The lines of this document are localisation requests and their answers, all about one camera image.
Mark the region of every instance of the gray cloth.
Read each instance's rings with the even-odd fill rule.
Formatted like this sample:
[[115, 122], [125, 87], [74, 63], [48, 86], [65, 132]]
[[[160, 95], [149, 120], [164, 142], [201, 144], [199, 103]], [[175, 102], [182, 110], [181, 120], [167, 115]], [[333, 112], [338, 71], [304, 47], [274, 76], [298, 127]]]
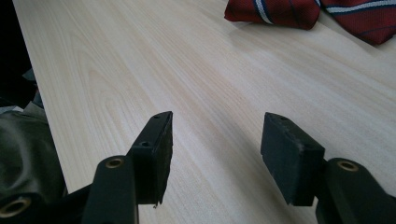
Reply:
[[0, 200], [35, 192], [47, 203], [62, 197], [64, 177], [44, 109], [0, 115]]

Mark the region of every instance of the table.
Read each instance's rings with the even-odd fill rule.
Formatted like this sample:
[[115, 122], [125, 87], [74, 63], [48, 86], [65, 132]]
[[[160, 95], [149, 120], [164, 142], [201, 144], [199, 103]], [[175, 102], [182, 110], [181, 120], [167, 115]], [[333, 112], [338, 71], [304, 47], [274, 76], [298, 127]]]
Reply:
[[231, 23], [226, 4], [14, 0], [69, 190], [172, 110], [168, 188], [141, 223], [315, 223], [262, 162], [269, 111], [396, 195], [396, 39], [372, 47], [324, 12], [309, 32]]

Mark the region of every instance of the red necktie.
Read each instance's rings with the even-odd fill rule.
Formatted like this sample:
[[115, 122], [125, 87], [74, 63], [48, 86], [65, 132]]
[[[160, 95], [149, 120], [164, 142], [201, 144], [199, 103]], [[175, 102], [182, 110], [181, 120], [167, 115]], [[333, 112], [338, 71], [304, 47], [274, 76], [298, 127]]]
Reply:
[[[321, 0], [321, 4], [344, 29], [370, 44], [396, 35], [396, 0]], [[225, 19], [309, 30], [319, 11], [319, 0], [229, 0]]]

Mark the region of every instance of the white stripe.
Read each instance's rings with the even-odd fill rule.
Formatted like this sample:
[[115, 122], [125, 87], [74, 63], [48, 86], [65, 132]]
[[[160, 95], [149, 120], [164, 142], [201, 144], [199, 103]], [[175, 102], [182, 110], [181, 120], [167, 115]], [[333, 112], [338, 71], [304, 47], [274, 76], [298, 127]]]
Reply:
[[267, 15], [265, 14], [264, 7], [262, 6], [262, 1], [261, 0], [256, 0], [256, 4], [257, 4], [257, 8], [259, 9], [260, 15], [262, 16], [262, 19], [265, 22], [272, 24], [270, 22], [270, 20], [268, 20]]
[[396, 6], [396, 0], [385, 0], [385, 1], [363, 3], [355, 7], [328, 7], [327, 10], [330, 13], [343, 13], [343, 12], [350, 12], [359, 9], [365, 9], [368, 7], [384, 7], [384, 6], [392, 6], [392, 5]]

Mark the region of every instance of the folded cloth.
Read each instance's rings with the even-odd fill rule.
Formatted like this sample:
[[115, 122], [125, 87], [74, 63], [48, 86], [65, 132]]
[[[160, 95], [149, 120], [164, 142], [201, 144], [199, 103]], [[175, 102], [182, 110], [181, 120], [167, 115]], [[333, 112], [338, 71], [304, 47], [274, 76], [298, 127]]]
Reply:
[[396, 0], [229, 0], [228, 21], [253, 21], [311, 29], [320, 5], [354, 36], [379, 45], [396, 35]]
[[34, 192], [51, 203], [65, 184], [44, 109], [30, 103], [23, 112], [0, 115], [0, 200]]

